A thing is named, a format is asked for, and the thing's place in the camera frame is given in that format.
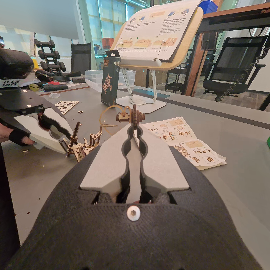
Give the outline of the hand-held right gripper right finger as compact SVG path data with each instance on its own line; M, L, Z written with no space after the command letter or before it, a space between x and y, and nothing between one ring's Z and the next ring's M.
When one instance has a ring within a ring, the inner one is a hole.
M189 189L169 145L141 124L137 126L137 138L143 156L140 162L142 192L167 193Z

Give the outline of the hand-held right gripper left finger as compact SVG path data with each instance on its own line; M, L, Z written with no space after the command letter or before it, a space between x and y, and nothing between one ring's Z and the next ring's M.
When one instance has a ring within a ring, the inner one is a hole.
M127 154L131 150L133 127L127 124L104 142L90 165L80 188L103 193L121 193L130 187Z

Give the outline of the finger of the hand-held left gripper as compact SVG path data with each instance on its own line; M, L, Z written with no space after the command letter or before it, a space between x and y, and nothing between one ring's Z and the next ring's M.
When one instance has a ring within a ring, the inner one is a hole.
M40 150L43 147L46 147L58 153L66 153L60 144L59 139L50 140L48 137L42 136L42 132L39 131L37 114L30 114L29 116L16 116L15 120L26 128L27 131L29 131L29 138L35 142L33 144L35 148Z
M62 113L57 113L51 107L38 108L38 126L42 136L48 137L50 140L58 140L62 137L70 139L73 133Z

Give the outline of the wooden model chassis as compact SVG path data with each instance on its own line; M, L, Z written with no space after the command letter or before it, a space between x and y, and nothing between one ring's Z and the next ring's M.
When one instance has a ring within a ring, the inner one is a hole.
M73 154L76 157L77 162L80 162L83 158L85 158L91 151L93 151L96 147L100 145L100 137L102 135L102 124L100 125L100 130L98 133L90 134L90 140L87 141L86 138L84 138L84 143L78 142L78 131L81 123L77 122L76 127L74 129L74 132L72 136L70 137L70 141L67 141L65 138L60 140L60 144L68 154Z

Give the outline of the tan rubber band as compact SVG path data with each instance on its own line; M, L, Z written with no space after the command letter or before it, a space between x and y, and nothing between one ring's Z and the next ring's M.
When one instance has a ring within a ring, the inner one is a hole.
M106 124L106 122L105 122L105 116L107 115L108 111L114 110L114 109L119 110L119 112L117 113L117 116L116 116L116 121L117 122L131 123L130 119L131 119L131 111L132 111L132 109L129 106L122 107L120 105L115 104L115 105L111 105L111 106L107 107L101 113L100 118L99 118L99 122L103 127L109 126L109 124Z

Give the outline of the wooden gear axle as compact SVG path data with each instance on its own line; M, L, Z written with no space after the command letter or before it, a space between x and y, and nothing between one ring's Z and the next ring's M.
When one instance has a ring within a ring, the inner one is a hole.
M133 109L129 106L125 106L124 109L116 115L116 121L128 122L136 130L138 124L145 120L145 114L137 110L136 105L133 104Z

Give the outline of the dark model kit box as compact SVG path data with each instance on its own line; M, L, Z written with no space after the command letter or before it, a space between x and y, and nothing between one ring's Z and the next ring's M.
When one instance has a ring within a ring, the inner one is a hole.
M116 104L121 58L118 50L109 50L106 54L107 57L103 58L101 102L109 107Z

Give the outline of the person's left hand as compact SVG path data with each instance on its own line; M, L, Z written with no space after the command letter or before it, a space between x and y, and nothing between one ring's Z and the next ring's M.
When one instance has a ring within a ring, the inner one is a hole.
M33 145L35 143L21 130L13 130L2 124L0 124L0 138L9 139L20 146Z

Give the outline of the wooden cutout sheet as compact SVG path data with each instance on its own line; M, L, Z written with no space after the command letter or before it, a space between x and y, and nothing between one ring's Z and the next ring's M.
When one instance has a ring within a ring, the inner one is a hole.
M79 103L79 101L60 101L60 102L56 103L55 106L64 115L78 103Z

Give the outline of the instruction booklet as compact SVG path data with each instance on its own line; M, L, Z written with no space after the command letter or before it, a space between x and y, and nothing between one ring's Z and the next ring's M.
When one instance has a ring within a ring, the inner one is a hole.
M145 123L143 126L167 145L174 147L199 170L227 164L225 157L196 137L183 117Z

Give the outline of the black pouch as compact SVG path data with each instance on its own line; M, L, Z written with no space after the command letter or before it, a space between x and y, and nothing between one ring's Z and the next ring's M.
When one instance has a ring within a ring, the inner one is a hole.
M58 91L58 90L66 90L69 87L66 84L59 84L59 85L53 85L53 84L43 84L43 89L45 92L52 92L52 91Z

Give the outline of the black bag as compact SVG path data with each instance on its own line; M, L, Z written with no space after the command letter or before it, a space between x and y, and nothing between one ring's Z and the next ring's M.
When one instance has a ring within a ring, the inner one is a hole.
M35 76L41 82L52 82L54 73L47 72L45 70L37 70Z

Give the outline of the clear plastic organizer box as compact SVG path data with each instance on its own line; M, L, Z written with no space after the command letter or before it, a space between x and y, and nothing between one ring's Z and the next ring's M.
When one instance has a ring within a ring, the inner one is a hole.
M135 70L126 70L127 79L130 87L134 87L134 81L136 76ZM88 70L85 71L85 81L90 88L101 92L102 91L102 79L103 79L103 70ZM126 82L120 69L119 73L119 82L118 89L126 89Z

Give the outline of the black mesh office chair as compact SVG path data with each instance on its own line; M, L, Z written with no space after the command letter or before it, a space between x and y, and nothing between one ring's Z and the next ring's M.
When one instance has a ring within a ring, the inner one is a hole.
M227 37L216 62L210 62L203 94L215 94L216 102L225 96L244 93L266 65L259 64L269 50L269 34L242 38Z
M71 44L71 71L85 75L85 71L91 70L91 54L91 43Z

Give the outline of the black rolling cart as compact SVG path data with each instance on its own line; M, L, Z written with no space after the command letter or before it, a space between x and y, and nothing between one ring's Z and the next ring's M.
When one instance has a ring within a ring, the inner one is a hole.
M178 91L179 91L179 93L182 93L184 84L181 83L181 79L182 79L182 76L187 73L188 67L186 67L186 65L188 65L187 62L182 62L179 66L167 71L165 92L167 90L172 90L173 93L177 93ZM174 82L168 83L170 74L175 74L176 77L175 77Z

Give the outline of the white book stand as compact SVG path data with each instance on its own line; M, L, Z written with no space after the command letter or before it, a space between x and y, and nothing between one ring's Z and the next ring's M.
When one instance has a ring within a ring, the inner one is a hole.
M191 45L191 42L198 30L199 25L201 24L203 18L203 10L197 9L197 13L194 15L190 26L188 27L187 32L182 39L180 46L177 48L175 55L173 56L170 62L162 62L159 59L147 59L147 58L134 58L134 57L123 57L120 61L120 67L122 68L122 72L126 81L126 86L128 89L128 96L117 98L116 104L120 106L130 106L133 107L133 104L137 106L137 109L142 113L151 113L154 112L164 106L166 106L165 102L157 100L157 89L156 89L156 70L170 70L181 64L184 57L187 54L187 51ZM134 95L130 86L128 85L128 80L126 76L126 68L129 67L140 67L144 69L149 69L152 76L153 81L153 98L143 97L139 95Z

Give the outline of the printed instruction sheet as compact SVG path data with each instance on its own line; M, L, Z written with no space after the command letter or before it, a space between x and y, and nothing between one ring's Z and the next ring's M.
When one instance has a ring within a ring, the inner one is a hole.
M139 10L133 14L115 38L120 57L159 59L170 62L180 46L200 0L186 0Z

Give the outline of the blue storage bin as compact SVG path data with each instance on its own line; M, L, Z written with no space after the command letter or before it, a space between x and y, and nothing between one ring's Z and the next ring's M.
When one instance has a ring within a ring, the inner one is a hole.
M213 13L218 9L218 6L212 0L204 0L198 6L203 10L203 14Z

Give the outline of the black frame desk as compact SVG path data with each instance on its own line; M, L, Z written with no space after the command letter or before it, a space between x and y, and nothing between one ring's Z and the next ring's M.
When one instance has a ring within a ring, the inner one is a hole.
M195 35L182 95L194 96L198 84L198 76L206 56L206 53L201 51L202 33L269 27L269 9L270 3L268 2L203 15Z

